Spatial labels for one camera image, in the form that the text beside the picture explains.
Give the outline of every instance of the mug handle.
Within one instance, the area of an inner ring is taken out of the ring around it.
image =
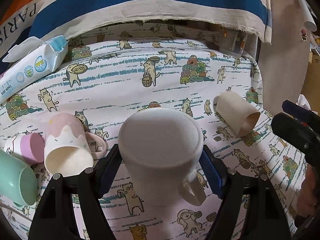
[[[104,139],[102,139],[99,135],[90,133],[90,132],[85,132],[86,134],[86,139],[88,140],[88,137],[94,138],[94,140],[96,142],[99,142],[99,144],[102,144],[100,146],[102,146],[102,150],[101,151],[96,151],[96,152],[91,152],[92,157],[96,160],[96,159],[100,159],[102,157],[104,157],[107,153],[107,144],[105,142]]]
[[[201,206],[207,198],[196,170],[194,170],[192,174],[188,176],[188,179],[178,188],[178,192],[185,201],[194,206]]]

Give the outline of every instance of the wooden surface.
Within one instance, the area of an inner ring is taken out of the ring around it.
[[[307,75],[302,92],[309,101],[311,110],[320,114],[320,57],[313,55],[312,63],[308,65]]]
[[[263,81],[263,105],[271,114],[282,111],[282,102],[297,102],[306,76],[310,38],[303,42],[304,26],[298,0],[271,0],[271,45],[261,45],[258,66]]]

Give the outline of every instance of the striped fabric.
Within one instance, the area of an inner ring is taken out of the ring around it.
[[[270,0],[15,0],[0,22],[0,73],[7,51],[28,36],[67,39],[131,20],[189,19],[254,33],[271,42]]]

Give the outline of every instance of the pink mug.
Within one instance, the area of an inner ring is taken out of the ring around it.
[[[84,169],[92,167],[97,153],[91,152],[87,139],[102,144],[98,155],[103,157],[107,150],[105,141],[98,135],[85,133],[78,118],[67,113],[53,116],[45,136],[44,165],[47,171],[67,177],[78,175]]]

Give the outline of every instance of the pink mug handle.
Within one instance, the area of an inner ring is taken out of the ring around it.
[[[89,144],[89,147],[90,147],[90,145],[95,145],[96,151],[92,151],[91,152],[92,157],[93,157],[94,160],[103,158],[106,155],[106,153],[107,153],[107,144],[104,141],[104,139],[102,139],[99,135],[96,135],[96,134],[93,134],[93,133],[89,133],[89,132],[85,133],[85,138],[86,138],[86,140],[87,140],[87,142]]]

